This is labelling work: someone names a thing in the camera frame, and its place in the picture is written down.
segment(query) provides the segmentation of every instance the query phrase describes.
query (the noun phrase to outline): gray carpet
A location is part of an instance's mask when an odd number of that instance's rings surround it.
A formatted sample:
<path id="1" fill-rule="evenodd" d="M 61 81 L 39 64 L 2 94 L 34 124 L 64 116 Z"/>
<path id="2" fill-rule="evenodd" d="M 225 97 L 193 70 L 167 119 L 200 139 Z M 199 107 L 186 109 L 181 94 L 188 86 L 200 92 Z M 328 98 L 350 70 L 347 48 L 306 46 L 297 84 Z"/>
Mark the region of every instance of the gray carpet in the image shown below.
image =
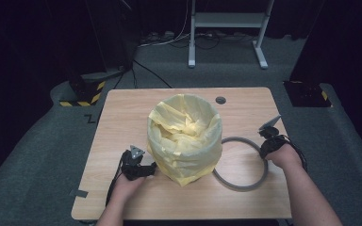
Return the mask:
<path id="1" fill-rule="evenodd" d="M 215 42 L 198 40 L 198 44 L 210 47 Z M 270 88 L 288 135 L 307 158 L 310 176 L 344 225 L 362 225 L 362 141 L 337 95 L 330 85 L 322 84 L 333 107 L 293 107 L 282 83 L 303 45 L 304 40 L 265 39 L 267 70 L 259 68 L 250 42 L 197 49 L 194 69 L 188 68 L 188 48 L 171 45 L 141 47 L 135 59 L 174 88 Z M 134 71 L 139 89 L 167 87 L 137 64 Z M 29 129 L 0 169 L 0 225 L 82 225 L 71 217 L 74 197 L 69 193 L 78 188 L 96 130 L 97 124 L 89 122 L 98 121 L 106 94 L 119 77 L 106 80 L 95 106 L 59 106 L 58 100 L 68 92 L 66 83 L 51 91 L 54 106 Z M 134 87 L 133 74 L 128 72 L 117 89 Z"/>

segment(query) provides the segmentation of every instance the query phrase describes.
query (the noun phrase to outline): black device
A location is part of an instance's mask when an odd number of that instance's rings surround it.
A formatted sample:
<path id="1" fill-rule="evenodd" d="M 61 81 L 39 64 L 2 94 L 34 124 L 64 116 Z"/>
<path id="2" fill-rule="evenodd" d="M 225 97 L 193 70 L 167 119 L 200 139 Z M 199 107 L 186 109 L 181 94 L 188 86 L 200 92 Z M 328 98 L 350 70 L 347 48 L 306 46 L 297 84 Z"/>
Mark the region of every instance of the black device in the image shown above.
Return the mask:
<path id="1" fill-rule="evenodd" d="M 258 133 L 266 139 L 266 141 L 264 141 L 260 147 L 260 157 L 262 159 L 265 159 L 267 154 L 279 150 L 284 144 L 288 143 L 299 155 L 302 161 L 302 167 L 305 171 L 307 171 L 307 162 L 302 151 L 298 147 L 296 147 L 296 145 L 294 145 L 287 136 L 280 135 L 279 130 L 273 127 L 280 118 L 281 116 L 277 116 L 271 121 L 264 124 L 262 127 L 260 127 Z"/>
<path id="2" fill-rule="evenodd" d="M 140 161 L 142 161 L 144 154 L 145 152 L 143 150 L 132 145 L 131 150 L 125 150 L 125 152 L 122 154 L 122 158 L 120 159 L 116 174 L 114 175 L 114 178 L 111 181 L 110 187 L 107 192 L 106 205 L 110 201 L 113 188 L 116 185 L 116 181 L 121 174 L 124 174 L 125 177 L 130 181 L 134 181 L 139 177 L 147 177 L 155 174 L 157 167 L 156 162 L 152 163 L 151 166 L 140 165 Z"/>

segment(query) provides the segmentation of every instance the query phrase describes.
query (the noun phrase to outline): yellow plastic bag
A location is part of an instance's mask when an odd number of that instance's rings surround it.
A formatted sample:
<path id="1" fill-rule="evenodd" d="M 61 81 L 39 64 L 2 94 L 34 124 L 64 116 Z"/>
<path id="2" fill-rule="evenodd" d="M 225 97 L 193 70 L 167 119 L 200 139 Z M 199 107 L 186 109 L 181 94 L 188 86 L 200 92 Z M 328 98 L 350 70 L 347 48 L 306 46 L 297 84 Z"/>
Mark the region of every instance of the yellow plastic bag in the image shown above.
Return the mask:
<path id="1" fill-rule="evenodd" d="M 166 99 L 149 115 L 148 152 L 164 174 L 185 186 L 216 167 L 222 155 L 222 119 L 196 95 Z"/>

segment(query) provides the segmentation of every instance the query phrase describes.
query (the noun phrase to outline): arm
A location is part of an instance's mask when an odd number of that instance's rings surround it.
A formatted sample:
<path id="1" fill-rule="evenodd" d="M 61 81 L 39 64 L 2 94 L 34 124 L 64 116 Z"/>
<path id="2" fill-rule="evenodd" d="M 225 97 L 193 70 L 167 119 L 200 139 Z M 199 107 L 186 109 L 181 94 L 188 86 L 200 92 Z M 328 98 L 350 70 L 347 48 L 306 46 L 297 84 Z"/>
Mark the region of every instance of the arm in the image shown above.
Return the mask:
<path id="1" fill-rule="evenodd" d="M 337 214 L 302 168 L 299 155 L 289 144 L 266 157 L 287 178 L 290 209 L 296 225 L 342 225 Z"/>
<path id="2" fill-rule="evenodd" d="M 144 180 L 144 177 L 140 177 L 135 181 L 128 181 L 128 179 L 121 174 L 114 186 L 110 201 L 96 226 L 122 226 L 124 206 L 140 185 L 142 185 Z"/>

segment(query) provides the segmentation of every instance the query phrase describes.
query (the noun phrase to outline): ring-shaped cable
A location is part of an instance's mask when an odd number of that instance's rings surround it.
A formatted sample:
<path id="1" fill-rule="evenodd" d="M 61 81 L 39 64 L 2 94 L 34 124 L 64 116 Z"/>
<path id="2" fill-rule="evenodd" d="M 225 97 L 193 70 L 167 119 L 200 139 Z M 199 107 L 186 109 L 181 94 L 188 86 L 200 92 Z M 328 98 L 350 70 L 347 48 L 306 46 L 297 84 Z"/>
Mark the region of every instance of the ring-shaped cable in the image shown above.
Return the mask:
<path id="1" fill-rule="evenodd" d="M 244 138 L 244 137 L 227 137 L 227 138 L 224 138 L 222 140 L 222 144 L 226 143 L 226 142 L 230 142 L 230 141 L 237 141 L 237 142 L 242 142 L 242 143 L 249 144 L 252 147 L 254 147 L 258 152 L 260 152 L 260 147 L 257 144 L 255 144 L 253 141 L 251 141 L 250 139 L 247 139 L 247 138 Z M 224 180 L 221 177 L 221 175 L 216 171 L 216 169 L 213 170 L 214 175 L 223 184 L 225 184 L 227 186 L 230 186 L 230 187 L 233 187 L 233 188 L 236 188 L 236 189 L 239 189 L 239 190 L 251 190 L 251 189 L 257 188 L 266 179 L 268 172 L 269 172 L 269 164 L 268 164 L 266 159 L 263 159 L 263 174 L 261 175 L 260 179 L 257 182 L 255 182 L 254 184 L 249 185 L 249 186 L 237 186 L 237 185 L 231 184 L 231 183 L 227 182 L 226 180 Z"/>

